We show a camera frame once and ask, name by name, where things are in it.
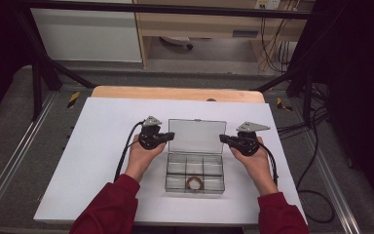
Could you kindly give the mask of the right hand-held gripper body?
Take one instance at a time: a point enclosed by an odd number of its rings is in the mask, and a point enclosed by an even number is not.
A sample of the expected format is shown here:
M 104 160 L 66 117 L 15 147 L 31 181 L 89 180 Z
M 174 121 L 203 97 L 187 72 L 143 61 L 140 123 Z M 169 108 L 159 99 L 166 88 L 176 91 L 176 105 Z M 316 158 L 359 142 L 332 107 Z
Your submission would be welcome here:
M 252 122 L 244 122 L 239 125 L 237 127 L 238 134 L 234 136 L 234 148 L 243 156 L 252 156 L 260 148 L 271 155 L 271 151 L 257 139 L 256 132 L 260 130 L 268 130 L 268 127 Z

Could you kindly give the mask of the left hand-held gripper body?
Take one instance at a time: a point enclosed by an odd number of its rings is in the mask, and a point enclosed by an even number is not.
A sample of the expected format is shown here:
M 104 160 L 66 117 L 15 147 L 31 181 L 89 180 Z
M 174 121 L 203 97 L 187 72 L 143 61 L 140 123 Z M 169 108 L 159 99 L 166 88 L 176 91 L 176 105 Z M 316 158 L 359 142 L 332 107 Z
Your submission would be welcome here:
M 160 133 L 162 122 L 153 116 L 149 116 L 143 123 L 138 137 L 140 145 L 147 150 L 155 149 L 166 141 L 166 135 Z

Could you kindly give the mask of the clear plastic compartment box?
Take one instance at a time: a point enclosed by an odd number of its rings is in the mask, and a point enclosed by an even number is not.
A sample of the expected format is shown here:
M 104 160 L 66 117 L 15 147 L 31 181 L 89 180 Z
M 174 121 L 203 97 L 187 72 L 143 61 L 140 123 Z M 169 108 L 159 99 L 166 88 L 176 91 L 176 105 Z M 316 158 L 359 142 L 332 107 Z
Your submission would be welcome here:
M 168 144 L 166 192 L 223 194 L 225 191 L 223 143 L 225 121 L 169 119 L 175 133 Z

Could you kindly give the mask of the person's left hand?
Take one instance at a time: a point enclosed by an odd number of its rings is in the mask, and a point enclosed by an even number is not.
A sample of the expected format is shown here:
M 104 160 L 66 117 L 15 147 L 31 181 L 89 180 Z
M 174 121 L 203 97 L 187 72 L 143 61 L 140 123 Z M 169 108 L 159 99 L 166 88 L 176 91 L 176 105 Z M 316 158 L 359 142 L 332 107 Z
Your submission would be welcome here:
M 165 147 L 166 145 L 161 143 L 154 149 L 144 149 L 138 142 L 138 135 L 135 135 L 130 148 L 130 157 L 125 169 L 125 175 L 132 177 L 137 182 L 141 182 L 152 161 L 164 151 Z

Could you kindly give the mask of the person's right hand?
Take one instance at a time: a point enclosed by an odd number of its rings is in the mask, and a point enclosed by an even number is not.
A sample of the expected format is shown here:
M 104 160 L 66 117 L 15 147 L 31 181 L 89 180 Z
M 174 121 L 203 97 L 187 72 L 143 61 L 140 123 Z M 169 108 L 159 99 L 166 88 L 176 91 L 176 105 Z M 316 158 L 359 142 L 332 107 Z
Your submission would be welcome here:
M 230 150 L 234 157 L 244 165 L 260 196 L 279 191 L 271 176 L 268 153 L 265 149 L 259 148 L 251 156 L 243 156 L 238 149 L 233 147 Z

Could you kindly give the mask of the wooden table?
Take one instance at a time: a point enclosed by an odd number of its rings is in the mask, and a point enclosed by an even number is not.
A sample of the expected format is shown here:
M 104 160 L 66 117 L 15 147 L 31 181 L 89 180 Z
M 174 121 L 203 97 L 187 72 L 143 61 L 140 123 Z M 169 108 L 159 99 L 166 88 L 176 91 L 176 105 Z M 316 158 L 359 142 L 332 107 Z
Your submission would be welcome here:
M 143 98 L 171 100 L 201 100 L 264 103 L 260 92 L 227 89 L 186 89 L 162 87 L 98 86 L 93 89 L 92 98 Z

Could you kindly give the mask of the white table board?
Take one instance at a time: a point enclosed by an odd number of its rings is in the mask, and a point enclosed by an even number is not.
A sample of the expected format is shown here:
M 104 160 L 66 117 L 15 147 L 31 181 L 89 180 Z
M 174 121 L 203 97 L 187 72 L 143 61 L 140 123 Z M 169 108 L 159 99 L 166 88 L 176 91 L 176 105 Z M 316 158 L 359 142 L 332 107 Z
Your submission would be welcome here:
M 245 121 L 263 125 L 260 132 L 278 167 L 279 189 L 291 205 L 300 200 L 281 147 L 271 109 L 266 103 L 87 99 L 72 136 L 34 216 L 50 224 L 73 222 L 98 191 L 125 165 L 122 151 L 133 125 L 148 116 L 170 119 L 217 120 L 232 135 Z M 138 225 L 248 226 L 258 221 L 258 192 L 243 165 L 223 152 L 225 191 L 221 195 L 170 193 L 165 190 L 166 153 L 152 162 L 137 194 Z

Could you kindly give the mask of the yellow black striped tape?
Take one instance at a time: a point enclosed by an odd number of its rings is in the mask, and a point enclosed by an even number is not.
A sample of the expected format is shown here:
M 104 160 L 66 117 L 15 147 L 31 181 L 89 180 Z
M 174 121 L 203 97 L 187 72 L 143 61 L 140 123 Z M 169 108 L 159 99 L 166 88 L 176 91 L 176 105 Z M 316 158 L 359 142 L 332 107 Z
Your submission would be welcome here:
M 73 108 L 73 106 L 75 105 L 75 102 L 78 99 L 79 95 L 80 95 L 80 92 L 74 92 L 72 94 L 69 102 L 67 103 L 67 108 Z
M 280 97 L 277 97 L 277 108 L 284 109 L 286 111 L 293 111 L 292 106 L 285 105 Z

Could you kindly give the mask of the white chair base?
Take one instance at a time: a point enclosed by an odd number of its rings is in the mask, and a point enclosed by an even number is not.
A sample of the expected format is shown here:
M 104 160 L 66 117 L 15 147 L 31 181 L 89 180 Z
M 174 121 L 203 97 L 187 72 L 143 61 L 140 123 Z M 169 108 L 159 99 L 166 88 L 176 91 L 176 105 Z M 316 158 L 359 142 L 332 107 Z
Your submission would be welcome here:
M 186 48 L 187 50 L 192 50 L 194 46 L 191 44 L 191 40 L 189 37 L 167 37 L 162 36 L 162 40 L 171 43 L 173 45 L 181 46 Z

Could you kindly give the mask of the wooden desk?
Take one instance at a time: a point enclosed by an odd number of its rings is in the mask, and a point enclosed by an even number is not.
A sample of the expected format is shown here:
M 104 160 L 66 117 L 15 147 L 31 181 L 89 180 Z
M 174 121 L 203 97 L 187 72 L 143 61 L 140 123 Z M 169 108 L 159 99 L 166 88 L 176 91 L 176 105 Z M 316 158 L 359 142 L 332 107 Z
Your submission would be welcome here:
M 132 0 L 135 4 L 180 5 L 199 7 L 255 9 L 256 0 Z M 310 12 L 315 0 L 280 0 L 279 11 Z M 149 59 L 151 40 L 154 37 L 234 38 L 238 30 L 258 30 L 256 38 L 244 38 L 250 42 L 256 60 L 262 69 L 273 63 L 279 43 L 297 42 L 305 27 L 303 19 L 252 19 L 192 15 L 135 15 L 140 39 L 142 61 Z

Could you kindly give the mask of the white cabinet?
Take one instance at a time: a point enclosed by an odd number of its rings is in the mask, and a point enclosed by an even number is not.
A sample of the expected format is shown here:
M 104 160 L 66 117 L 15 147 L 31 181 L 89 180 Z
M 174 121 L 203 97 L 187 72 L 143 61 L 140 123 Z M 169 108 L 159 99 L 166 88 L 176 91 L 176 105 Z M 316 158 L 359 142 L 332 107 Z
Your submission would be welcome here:
M 134 13 L 32 9 L 56 60 L 142 62 Z

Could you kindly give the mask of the aluminium floor rail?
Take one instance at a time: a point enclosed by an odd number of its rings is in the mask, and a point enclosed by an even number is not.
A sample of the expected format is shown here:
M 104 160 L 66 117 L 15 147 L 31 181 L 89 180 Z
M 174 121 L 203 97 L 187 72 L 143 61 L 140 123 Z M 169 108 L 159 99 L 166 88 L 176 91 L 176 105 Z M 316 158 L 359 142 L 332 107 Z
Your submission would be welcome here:
M 345 198 L 341 187 L 339 186 L 336 177 L 331 172 L 323 153 L 317 145 L 318 139 L 313 133 L 306 133 L 306 139 L 308 140 L 310 147 L 316 155 L 316 164 L 320 176 L 324 182 L 324 186 L 329 194 L 332 205 L 335 209 L 336 214 L 345 230 L 346 234 L 360 234 L 360 228 L 356 222 L 355 216 L 353 215 L 347 199 Z
M 46 117 L 48 113 L 50 112 L 54 104 L 54 100 L 57 96 L 58 96 L 58 92 L 50 92 L 46 96 L 44 103 L 42 105 L 42 112 L 28 126 L 28 129 L 26 130 L 25 134 L 20 140 L 16 150 L 11 155 L 9 162 L 5 166 L 3 172 L 1 173 L 0 175 L 0 200 L 2 199 L 15 173 L 17 172 L 18 167 L 20 166 L 23 160 L 23 157 L 27 153 L 31 143 L 33 142 L 34 138 L 39 132 L 42 124 L 46 120 Z

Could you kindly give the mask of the black metal frame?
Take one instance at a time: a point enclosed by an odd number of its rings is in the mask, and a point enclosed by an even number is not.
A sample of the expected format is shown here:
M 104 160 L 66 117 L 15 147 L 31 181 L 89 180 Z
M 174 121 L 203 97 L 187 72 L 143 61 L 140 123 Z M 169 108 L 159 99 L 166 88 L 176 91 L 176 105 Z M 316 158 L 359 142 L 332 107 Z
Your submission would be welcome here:
M 93 89 L 96 84 L 85 80 L 70 71 L 57 61 L 53 60 L 45 51 L 39 40 L 39 33 L 35 32 L 24 12 L 30 8 L 55 9 L 72 11 L 95 12 L 119 12 L 142 13 L 162 15 L 192 15 L 192 16 L 218 16 L 258 19 L 282 19 L 282 20 L 324 20 L 330 15 L 327 12 L 295 12 L 279 10 L 245 10 L 238 8 L 131 4 L 131 3 L 106 3 L 106 2 L 82 2 L 82 1 L 57 1 L 57 0 L 15 0 L 9 3 L 13 16 L 19 23 L 19 27 L 26 37 L 25 44 L 31 45 L 33 67 L 33 91 L 34 91 L 34 118 L 41 112 L 41 87 L 40 78 L 43 77 L 51 90 L 59 90 L 62 86 L 56 71 L 63 73 L 68 78 L 78 82 L 86 88 Z

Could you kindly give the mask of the white wall socket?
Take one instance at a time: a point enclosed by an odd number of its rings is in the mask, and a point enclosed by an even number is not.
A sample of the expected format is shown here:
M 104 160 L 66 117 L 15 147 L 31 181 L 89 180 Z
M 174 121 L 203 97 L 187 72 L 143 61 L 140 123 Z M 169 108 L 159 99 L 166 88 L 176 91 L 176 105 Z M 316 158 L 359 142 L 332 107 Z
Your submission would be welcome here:
M 276 10 L 280 2 L 281 0 L 256 0 L 254 8 L 260 10 Z

